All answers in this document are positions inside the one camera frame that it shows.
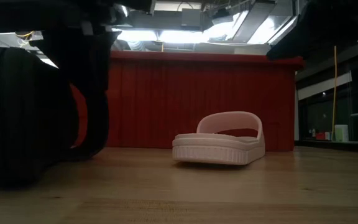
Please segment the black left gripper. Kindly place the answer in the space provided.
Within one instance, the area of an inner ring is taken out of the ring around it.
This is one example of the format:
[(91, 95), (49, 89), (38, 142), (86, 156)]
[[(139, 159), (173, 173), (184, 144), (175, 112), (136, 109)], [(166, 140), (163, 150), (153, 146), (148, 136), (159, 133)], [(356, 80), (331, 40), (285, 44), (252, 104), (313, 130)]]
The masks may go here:
[(129, 10), (153, 13), (152, 0), (0, 0), (0, 33), (44, 30), (31, 46), (41, 50), (81, 93), (108, 89), (114, 32), (84, 35), (92, 27), (121, 24)]

